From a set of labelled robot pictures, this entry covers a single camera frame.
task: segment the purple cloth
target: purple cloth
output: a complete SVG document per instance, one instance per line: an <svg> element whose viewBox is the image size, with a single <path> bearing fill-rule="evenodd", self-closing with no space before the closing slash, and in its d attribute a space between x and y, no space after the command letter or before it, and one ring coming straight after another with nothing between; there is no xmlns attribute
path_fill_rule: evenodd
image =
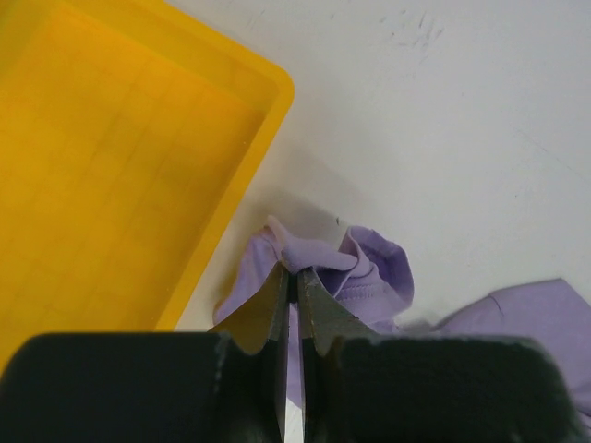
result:
<svg viewBox="0 0 591 443"><path fill-rule="evenodd" d="M270 217L242 257L230 296L214 313L217 324L263 284L281 261L291 272L313 268L351 313L380 333L398 333L393 317L413 301L413 277L398 245L362 227L347 230L338 251L293 236ZM301 405L297 314L290 308L287 396ZM435 328L441 335L512 335L539 341L558 364L584 423L591 429L591 306L564 280L516 286L490 294Z"/></svg>

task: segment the crumpled cloth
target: crumpled cloth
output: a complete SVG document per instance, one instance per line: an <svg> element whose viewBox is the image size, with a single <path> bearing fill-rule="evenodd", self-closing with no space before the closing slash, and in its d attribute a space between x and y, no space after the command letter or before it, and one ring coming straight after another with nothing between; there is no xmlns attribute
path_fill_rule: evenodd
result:
<svg viewBox="0 0 591 443"><path fill-rule="evenodd" d="M379 333L404 333L393 317L412 304L406 253L375 231L349 228L338 250L298 238L275 218L249 240L230 295L216 309L218 324L259 290L277 262L293 273L313 268L342 306ZM301 405L297 313L290 307L287 396ZM511 335L539 341L558 364L584 423L591 430L591 306L564 280L503 289L448 317L439 335Z"/></svg>

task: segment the yellow plastic bin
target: yellow plastic bin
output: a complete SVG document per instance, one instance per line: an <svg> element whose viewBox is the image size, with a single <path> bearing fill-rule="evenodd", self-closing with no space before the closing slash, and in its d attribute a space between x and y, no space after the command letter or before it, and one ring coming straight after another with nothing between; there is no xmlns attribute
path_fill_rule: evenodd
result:
<svg viewBox="0 0 591 443"><path fill-rule="evenodd" d="M0 0L0 366L172 329L293 93L161 0Z"/></svg>

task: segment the tabletop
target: tabletop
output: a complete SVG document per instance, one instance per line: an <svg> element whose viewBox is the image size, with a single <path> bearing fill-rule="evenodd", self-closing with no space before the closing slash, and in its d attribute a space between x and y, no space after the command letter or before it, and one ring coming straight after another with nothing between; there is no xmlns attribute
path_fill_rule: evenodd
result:
<svg viewBox="0 0 591 443"><path fill-rule="evenodd" d="M556 277L591 302L591 3L173 4L285 68L296 95L179 329L211 326L268 214L402 245L416 295L401 322Z"/></svg>

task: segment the white surface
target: white surface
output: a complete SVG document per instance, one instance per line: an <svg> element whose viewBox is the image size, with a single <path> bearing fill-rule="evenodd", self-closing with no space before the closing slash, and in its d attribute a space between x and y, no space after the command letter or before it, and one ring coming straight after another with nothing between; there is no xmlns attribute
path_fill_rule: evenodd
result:
<svg viewBox="0 0 591 443"><path fill-rule="evenodd" d="M590 2L175 4L296 90L180 329L211 325L268 213L301 235L336 243L346 222L404 246L416 300L403 321L558 276L591 301Z"/></svg>

